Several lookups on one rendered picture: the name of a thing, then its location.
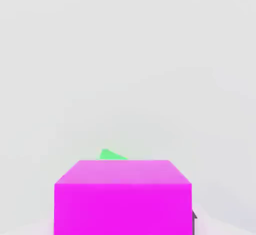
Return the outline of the small magenta cube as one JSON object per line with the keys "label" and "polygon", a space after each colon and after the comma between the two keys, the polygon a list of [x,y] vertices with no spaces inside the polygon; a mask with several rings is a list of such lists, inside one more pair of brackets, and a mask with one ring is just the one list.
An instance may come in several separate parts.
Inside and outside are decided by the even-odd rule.
{"label": "small magenta cube", "polygon": [[54,235],[193,235],[192,184],[168,160],[80,160],[54,185]]}

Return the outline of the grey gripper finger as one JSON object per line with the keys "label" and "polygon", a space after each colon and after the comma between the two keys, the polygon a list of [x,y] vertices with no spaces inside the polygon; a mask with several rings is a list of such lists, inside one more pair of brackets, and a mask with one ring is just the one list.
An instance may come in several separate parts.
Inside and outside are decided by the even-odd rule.
{"label": "grey gripper finger", "polygon": [[195,212],[192,211],[192,235],[195,235],[195,220],[198,217],[196,216]]}

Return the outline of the small green cube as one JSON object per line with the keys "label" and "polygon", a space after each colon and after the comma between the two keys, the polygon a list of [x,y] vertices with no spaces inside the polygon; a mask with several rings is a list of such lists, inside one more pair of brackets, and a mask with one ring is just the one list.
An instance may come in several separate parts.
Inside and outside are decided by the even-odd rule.
{"label": "small green cube", "polygon": [[102,149],[99,155],[100,160],[127,160],[126,157],[114,153],[110,151],[109,149]]}

